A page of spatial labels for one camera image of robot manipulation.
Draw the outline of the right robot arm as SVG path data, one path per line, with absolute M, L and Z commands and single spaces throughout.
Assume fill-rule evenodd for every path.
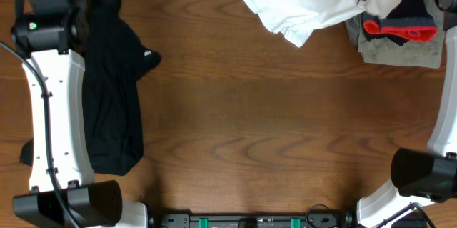
M 444 12 L 446 77 L 427 152 L 400 148 L 391 177 L 360 199 L 353 227 L 391 227 L 413 210 L 456 197 L 456 0 L 436 0 Z

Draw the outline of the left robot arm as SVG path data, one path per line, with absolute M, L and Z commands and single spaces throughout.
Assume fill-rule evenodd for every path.
M 37 227 L 147 227 L 145 204 L 116 181 L 96 182 L 82 109 L 89 13 L 115 0 L 16 0 L 11 53 L 21 61 L 33 118 L 29 193 L 14 213 Z

